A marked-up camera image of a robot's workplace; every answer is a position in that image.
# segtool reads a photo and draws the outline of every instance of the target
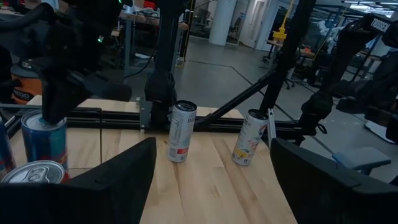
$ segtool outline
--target can lid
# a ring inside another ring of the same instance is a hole
[[[175,107],[182,110],[182,111],[195,111],[197,110],[198,106],[192,102],[186,100],[177,101]]]
[[[261,113],[261,111],[256,110],[256,109],[249,110],[249,114],[253,118],[257,118],[257,119],[260,119],[260,120],[264,120],[265,121],[265,120],[268,119],[268,116],[266,114],[263,114],[263,113]]]
[[[33,129],[35,131],[51,131],[58,129],[63,126],[67,122],[67,119],[64,118],[57,124],[49,124],[43,119],[43,115],[41,111],[33,111],[25,114],[22,117],[22,125],[29,129]]]
[[[59,184],[64,175],[65,170],[57,162],[35,161],[14,169],[1,182],[8,184]]]

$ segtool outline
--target energy drink can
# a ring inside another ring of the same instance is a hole
[[[68,169],[67,119],[48,124],[41,111],[25,114],[21,119],[28,162],[51,160]]]
[[[232,153],[232,160],[235,163],[241,166],[250,164],[267,124],[268,117],[266,115],[259,110],[249,110]]]
[[[15,169],[16,164],[7,136],[6,127],[0,117],[0,180],[3,179],[11,170]]]
[[[172,162],[183,162],[187,159],[197,108],[196,104],[183,100],[178,101],[173,108],[167,153]]]
[[[7,184],[62,184],[69,180],[61,164],[54,161],[35,161],[11,171],[3,178]]]

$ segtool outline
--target lab workstation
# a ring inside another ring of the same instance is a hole
[[[0,223],[393,223],[398,1],[0,1]]]

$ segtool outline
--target yellow object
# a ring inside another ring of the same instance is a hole
[[[289,16],[290,12],[292,11],[293,3],[294,3],[294,0],[292,0],[290,2],[289,10],[287,10],[287,12],[286,12],[286,16],[285,16],[284,22],[280,26],[279,31],[278,32],[274,31],[274,35],[273,35],[274,41],[283,42],[286,39],[287,35],[285,33],[286,32],[285,25],[286,25],[286,20],[287,20],[287,18]]]

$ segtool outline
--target wooden tabletop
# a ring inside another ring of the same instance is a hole
[[[41,104],[41,97],[36,96],[29,104]],[[133,102],[87,100],[81,106],[139,111]],[[198,115],[214,110],[198,108]],[[226,117],[242,118],[236,110]],[[239,166],[231,160],[237,134],[193,133],[187,160],[176,164],[166,156],[168,134],[103,130],[103,159],[152,136],[157,140],[156,169],[141,223],[296,223],[264,143],[250,166]],[[11,146],[17,165],[26,163],[20,131],[11,139]],[[68,162],[72,177],[100,164],[98,130],[68,129]]]
[[[139,23],[144,23],[144,24],[149,24],[153,26],[159,26],[160,25],[160,19],[158,18],[151,18],[151,17],[146,17],[144,15],[137,15],[137,14],[131,14],[131,13],[125,13],[121,12],[120,13],[120,18],[128,21],[134,21],[134,18],[136,22]],[[181,30],[187,30],[189,28],[188,24],[184,22],[178,23],[178,28]]]
[[[271,44],[271,45],[275,45],[276,47],[279,47],[279,48],[281,48],[283,46],[283,44],[278,43],[278,42],[276,42],[274,40],[267,40],[267,43]],[[307,56],[307,57],[314,57],[315,56],[315,54],[313,52],[307,52],[307,51],[305,51],[303,49],[300,49],[300,53],[302,55],[304,55],[304,56]]]

